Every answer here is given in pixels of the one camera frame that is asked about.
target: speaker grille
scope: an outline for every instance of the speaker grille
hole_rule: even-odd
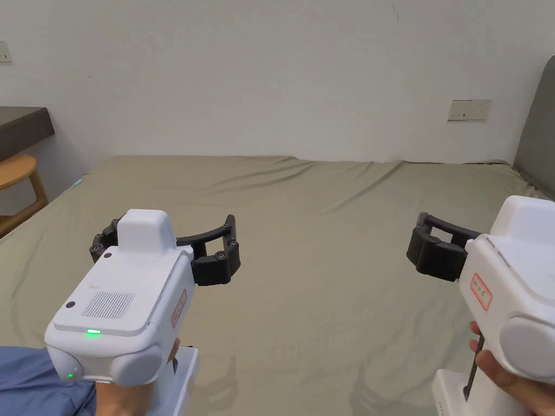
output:
[[[127,312],[135,293],[97,292],[82,316],[121,319]]]

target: gray headboard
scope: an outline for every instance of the gray headboard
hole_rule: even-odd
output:
[[[514,168],[532,185],[555,197],[555,57],[543,70]]]

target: finger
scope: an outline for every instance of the finger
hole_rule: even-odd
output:
[[[472,350],[472,352],[474,354],[476,354],[476,351],[478,350],[478,341],[476,341],[475,339],[471,339],[468,342],[468,346],[470,347],[470,349]]]
[[[547,416],[555,409],[555,397],[543,389],[540,383],[506,371],[497,362],[491,351],[481,351],[476,356],[476,363],[498,387],[515,397],[538,416]]]
[[[180,342],[181,340],[179,338],[175,339],[174,346],[171,348],[170,356],[168,357],[168,363],[175,358],[175,355],[177,354],[177,350],[179,349]]]
[[[480,327],[478,326],[478,324],[475,321],[472,321],[470,323],[470,330],[475,333],[476,335],[481,335],[482,332],[480,331]]]

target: wall switch plate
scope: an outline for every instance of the wall switch plate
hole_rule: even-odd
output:
[[[12,57],[9,54],[8,44],[0,40],[0,63],[8,63],[11,61]]]
[[[487,120],[492,100],[453,100],[448,121],[456,120]]]

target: mattress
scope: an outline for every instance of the mattress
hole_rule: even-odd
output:
[[[470,370],[471,316],[406,259],[412,228],[427,211],[488,231],[513,194],[542,197],[503,164],[113,158],[0,240],[0,340],[44,346],[128,209],[166,211],[179,236],[232,213],[242,266],[196,291],[180,332],[201,354],[188,414],[433,415],[435,371]]]

